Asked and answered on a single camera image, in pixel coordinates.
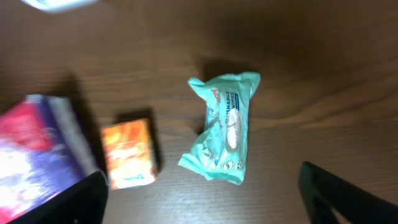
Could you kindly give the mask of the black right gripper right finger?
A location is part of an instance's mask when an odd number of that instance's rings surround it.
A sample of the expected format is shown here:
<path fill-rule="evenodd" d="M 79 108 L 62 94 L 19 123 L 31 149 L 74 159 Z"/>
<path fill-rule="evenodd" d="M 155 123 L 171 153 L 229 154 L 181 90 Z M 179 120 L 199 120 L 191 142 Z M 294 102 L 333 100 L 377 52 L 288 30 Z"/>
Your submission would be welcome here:
<path fill-rule="evenodd" d="M 338 223 L 333 209 L 351 223 L 397 223 L 397 205 L 311 162 L 301 166 L 298 189 L 311 224 Z"/>

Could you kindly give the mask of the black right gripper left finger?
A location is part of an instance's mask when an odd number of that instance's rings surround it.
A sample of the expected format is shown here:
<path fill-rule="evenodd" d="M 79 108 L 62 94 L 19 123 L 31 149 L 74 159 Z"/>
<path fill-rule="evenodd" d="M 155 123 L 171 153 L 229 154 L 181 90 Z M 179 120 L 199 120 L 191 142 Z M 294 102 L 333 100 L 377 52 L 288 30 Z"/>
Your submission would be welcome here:
<path fill-rule="evenodd" d="M 96 171 L 11 224 L 102 224 L 108 184 Z"/>

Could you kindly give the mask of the red purple snack bag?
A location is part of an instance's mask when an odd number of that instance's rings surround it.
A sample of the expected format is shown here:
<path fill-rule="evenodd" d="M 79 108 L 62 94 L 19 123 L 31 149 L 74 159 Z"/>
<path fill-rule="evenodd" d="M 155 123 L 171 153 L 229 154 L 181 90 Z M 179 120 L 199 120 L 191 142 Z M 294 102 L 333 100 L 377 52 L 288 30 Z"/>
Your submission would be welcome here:
<path fill-rule="evenodd" d="M 105 176 L 68 98 L 27 95 L 1 115 L 1 223 L 96 171 Z"/>

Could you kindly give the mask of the small orange box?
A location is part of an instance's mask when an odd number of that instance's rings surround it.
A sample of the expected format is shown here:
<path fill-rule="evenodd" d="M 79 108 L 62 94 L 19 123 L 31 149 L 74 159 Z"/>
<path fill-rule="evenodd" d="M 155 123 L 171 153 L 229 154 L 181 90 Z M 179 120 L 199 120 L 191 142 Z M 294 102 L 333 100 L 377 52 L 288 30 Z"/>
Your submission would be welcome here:
<path fill-rule="evenodd" d="M 101 130 L 101 142 L 112 190 L 156 181 L 158 166 L 148 119 L 106 126 Z"/>

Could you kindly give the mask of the mint green wipes pack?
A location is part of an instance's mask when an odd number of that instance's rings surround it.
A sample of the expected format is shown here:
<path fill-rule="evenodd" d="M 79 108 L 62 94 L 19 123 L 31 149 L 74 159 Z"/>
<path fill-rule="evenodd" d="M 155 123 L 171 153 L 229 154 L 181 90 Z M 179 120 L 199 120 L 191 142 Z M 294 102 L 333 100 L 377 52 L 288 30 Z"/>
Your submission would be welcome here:
<path fill-rule="evenodd" d="M 261 81 L 257 72 L 224 74 L 203 82 L 190 78 L 191 89 L 206 103 L 203 132 L 178 165 L 204 176 L 242 184 L 248 154 L 249 102 Z"/>

